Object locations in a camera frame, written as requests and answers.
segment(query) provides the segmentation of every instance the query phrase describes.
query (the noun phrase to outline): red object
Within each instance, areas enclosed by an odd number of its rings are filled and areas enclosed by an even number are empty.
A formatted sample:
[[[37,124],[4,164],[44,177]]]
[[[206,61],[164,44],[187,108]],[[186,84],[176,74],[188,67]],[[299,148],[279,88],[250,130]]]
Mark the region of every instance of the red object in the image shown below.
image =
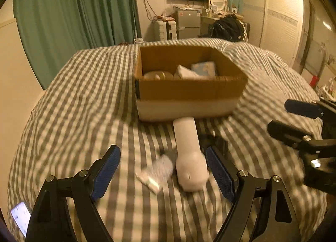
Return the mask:
[[[317,85],[317,83],[318,83],[318,81],[319,81],[319,77],[317,77],[317,76],[313,76],[313,78],[311,79],[311,81],[310,81],[310,86],[312,87],[312,88],[315,88],[316,87],[316,85]]]

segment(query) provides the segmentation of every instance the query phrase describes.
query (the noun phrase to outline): black bag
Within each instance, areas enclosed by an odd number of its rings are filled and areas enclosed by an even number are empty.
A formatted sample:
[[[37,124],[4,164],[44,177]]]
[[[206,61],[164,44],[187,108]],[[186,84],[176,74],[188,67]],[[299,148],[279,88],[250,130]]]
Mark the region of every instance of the black bag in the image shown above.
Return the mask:
[[[230,42],[239,42],[243,41],[244,28],[237,20],[237,16],[231,14],[213,23],[210,36]]]

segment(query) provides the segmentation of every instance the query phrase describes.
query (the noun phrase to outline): phone screen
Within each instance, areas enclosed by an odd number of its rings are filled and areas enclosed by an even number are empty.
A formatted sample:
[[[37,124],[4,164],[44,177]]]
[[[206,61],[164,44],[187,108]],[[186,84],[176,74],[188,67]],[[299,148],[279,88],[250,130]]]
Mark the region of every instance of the phone screen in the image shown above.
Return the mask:
[[[30,212],[24,202],[17,204],[11,211],[15,223],[23,233],[24,237],[27,234],[28,223],[30,220]]]

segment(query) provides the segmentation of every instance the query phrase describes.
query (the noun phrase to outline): bed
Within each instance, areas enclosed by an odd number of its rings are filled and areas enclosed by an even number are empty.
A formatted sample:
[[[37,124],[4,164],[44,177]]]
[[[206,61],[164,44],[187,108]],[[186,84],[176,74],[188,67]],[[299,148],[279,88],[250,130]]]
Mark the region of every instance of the bed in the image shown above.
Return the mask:
[[[141,45],[201,45],[217,48],[247,75],[237,108],[227,117],[197,120],[199,133],[222,135],[229,159],[253,176],[279,175],[289,192],[307,241],[323,219],[326,194],[302,185],[303,166],[293,149],[266,131],[272,119],[311,131],[320,139],[322,123],[289,114],[288,98],[317,99],[313,89],[276,54],[248,43],[184,39]],[[21,201],[32,209],[45,178],[65,178],[88,169],[112,144],[121,162],[97,209],[114,241],[212,241],[230,209],[212,174],[203,191],[184,193],[176,174],[155,195],[135,178],[175,147],[172,123],[142,123],[137,116],[133,70],[139,45],[77,52],[53,80],[31,112],[13,160],[8,183],[8,212]],[[85,241],[73,203],[69,210],[79,241]],[[243,235],[248,241],[255,209]],[[24,241],[14,221],[10,231]]]

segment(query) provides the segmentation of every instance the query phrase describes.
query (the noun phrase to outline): open box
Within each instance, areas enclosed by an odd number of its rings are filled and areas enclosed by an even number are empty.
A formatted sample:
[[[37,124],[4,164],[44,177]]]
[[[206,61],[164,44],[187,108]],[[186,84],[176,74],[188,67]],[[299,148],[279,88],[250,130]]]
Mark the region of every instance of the open box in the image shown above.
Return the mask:
[[[176,72],[178,65],[214,61],[218,76],[209,80],[147,80],[149,71]],[[139,118],[145,122],[181,117],[209,118],[231,113],[245,89],[246,74],[215,48],[187,45],[140,47],[135,67]]]

